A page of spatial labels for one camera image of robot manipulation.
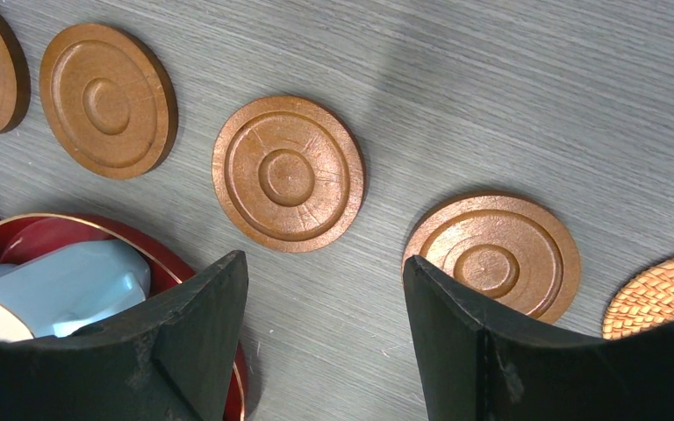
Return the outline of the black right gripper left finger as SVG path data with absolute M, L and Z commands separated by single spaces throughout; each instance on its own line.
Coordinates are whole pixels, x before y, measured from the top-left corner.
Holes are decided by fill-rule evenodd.
M 247 258 L 66 338 L 0 342 L 0 420 L 242 420 Z

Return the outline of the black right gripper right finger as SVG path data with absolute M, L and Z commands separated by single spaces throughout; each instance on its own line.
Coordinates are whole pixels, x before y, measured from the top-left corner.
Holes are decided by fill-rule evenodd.
M 674 322 L 617 340 L 568 331 L 419 256 L 403 286 L 432 420 L 674 420 Z

